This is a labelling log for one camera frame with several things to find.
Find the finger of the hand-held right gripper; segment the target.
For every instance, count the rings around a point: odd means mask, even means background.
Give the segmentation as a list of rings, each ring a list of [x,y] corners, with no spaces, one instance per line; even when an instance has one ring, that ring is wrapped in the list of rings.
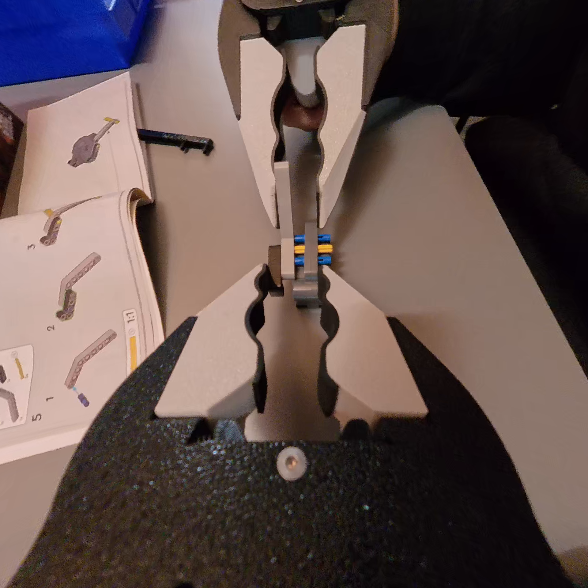
[[[324,228],[346,178],[366,112],[362,106],[366,26],[338,28],[318,49],[316,78],[325,99],[318,138],[319,227]]]
[[[275,102],[286,75],[282,53],[263,37],[240,41],[240,119],[254,180],[270,223],[278,227],[274,172]]]

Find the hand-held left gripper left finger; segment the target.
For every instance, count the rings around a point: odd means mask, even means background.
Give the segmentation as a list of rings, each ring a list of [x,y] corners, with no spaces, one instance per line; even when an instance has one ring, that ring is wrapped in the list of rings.
[[[155,407],[158,417],[240,419],[267,398],[263,346],[268,266],[259,264],[196,317]]]

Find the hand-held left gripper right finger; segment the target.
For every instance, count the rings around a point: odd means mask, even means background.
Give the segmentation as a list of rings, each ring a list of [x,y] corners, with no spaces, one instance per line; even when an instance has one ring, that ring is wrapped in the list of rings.
[[[428,408],[385,314],[330,267],[319,276],[318,402],[326,417],[423,418]]]

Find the grey toy brick assembly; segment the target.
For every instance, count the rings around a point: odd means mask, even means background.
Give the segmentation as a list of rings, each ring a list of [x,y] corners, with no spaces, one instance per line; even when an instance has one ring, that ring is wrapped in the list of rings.
[[[273,290],[283,294],[283,284],[291,282],[297,308],[316,309],[320,307],[318,269],[332,263],[331,236],[319,234],[314,222],[306,224],[303,234],[295,234],[288,162],[275,164],[275,179],[281,242],[268,248]]]

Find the person's right hand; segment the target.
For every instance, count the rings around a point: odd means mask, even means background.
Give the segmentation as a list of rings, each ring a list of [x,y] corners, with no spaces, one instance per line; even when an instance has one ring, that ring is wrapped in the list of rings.
[[[324,115],[324,104],[305,107],[298,102],[295,94],[291,94],[285,101],[281,122],[289,128],[298,128],[305,132],[314,132],[320,128]]]

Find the black toy brick beam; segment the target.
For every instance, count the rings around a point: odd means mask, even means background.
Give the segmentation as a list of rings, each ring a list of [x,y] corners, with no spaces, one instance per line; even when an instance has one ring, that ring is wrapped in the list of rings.
[[[183,153],[191,150],[201,151],[205,156],[209,156],[213,151],[215,144],[211,138],[176,134],[151,129],[137,128],[137,134],[140,141],[151,145],[164,145],[179,148]]]

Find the person's dark clothing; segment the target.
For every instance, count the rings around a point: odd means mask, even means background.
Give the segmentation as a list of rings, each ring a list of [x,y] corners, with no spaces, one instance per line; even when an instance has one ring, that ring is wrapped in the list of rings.
[[[400,1],[388,98],[481,117],[465,148],[587,373],[587,1]]]

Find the open instruction booklet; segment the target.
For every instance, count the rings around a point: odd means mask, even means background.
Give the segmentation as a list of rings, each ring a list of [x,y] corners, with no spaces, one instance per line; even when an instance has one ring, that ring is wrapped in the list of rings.
[[[136,224],[152,202],[128,72],[29,112],[1,219],[1,465],[79,443],[163,342]]]

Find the blue plastic bin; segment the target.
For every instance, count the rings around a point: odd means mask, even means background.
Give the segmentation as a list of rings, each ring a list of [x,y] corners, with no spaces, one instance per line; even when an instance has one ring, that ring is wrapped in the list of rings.
[[[1,86],[125,70],[151,1],[1,1]]]

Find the black toy car box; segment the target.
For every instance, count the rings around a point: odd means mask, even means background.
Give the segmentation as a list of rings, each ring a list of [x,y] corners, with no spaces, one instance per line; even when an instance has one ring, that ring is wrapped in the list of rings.
[[[24,122],[8,107],[1,104],[1,210],[17,157]]]

